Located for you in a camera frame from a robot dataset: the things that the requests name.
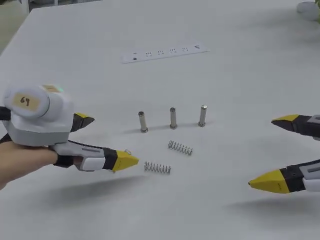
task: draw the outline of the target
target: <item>power strip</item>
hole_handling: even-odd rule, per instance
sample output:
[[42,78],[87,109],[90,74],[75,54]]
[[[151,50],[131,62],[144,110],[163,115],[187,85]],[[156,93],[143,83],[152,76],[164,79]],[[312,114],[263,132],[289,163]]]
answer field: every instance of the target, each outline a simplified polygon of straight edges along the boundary
[[128,64],[155,59],[172,58],[189,54],[205,53],[209,51],[210,50],[208,48],[201,44],[190,44],[155,51],[133,51],[122,56],[122,63]]

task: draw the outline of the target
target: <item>white table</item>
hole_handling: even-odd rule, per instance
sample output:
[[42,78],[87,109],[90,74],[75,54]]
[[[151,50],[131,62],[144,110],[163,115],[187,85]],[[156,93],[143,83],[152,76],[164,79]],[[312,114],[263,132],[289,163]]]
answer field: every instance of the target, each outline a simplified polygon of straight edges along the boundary
[[[320,196],[258,191],[260,174],[320,157],[271,120],[319,105],[319,25],[294,0],[108,0],[34,9],[0,58],[8,83],[57,84],[96,118],[72,140],[129,149],[116,174],[45,167],[0,192],[5,240],[270,240],[319,236]],[[132,48],[209,53],[121,64]],[[197,126],[208,105],[206,126]],[[171,130],[175,106],[178,128]],[[139,132],[144,111],[149,132]],[[169,150],[169,140],[193,147]],[[169,164],[170,175],[144,172]]]

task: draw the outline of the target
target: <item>metal pin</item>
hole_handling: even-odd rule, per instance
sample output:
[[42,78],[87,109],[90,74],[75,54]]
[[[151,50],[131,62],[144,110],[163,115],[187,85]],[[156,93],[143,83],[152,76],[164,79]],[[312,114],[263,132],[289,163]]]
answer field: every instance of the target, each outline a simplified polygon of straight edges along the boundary
[[139,120],[140,120],[140,125],[141,125],[141,132],[146,133],[148,132],[147,124],[146,124],[146,118],[145,118],[145,113],[143,111],[140,111],[138,113]]
[[176,129],[177,128],[177,118],[176,118],[176,109],[174,107],[170,108],[170,128]]
[[200,112],[200,121],[198,122],[199,127],[204,127],[206,125],[206,112],[207,112],[207,105],[202,105],[201,112]]

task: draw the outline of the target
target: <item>coil spring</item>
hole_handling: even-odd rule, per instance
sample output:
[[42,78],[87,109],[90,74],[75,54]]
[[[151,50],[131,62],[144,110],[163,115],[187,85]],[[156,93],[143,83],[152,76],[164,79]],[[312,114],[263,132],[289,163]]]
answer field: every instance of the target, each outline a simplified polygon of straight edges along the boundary
[[162,173],[162,174],[170,174],[171,166],[170,165],[163,165],[163,164],[157,164],[157,163],[146,161],[144,163],[144,170],[145,171]]
[[189,156],[193,152],[193,148],[182,145],[181,143],[178,143],[178,142],[172,141],[172,140],[169,141],[168,148],[177,150],[177,151],[184,153],[184,154],[188,154]]

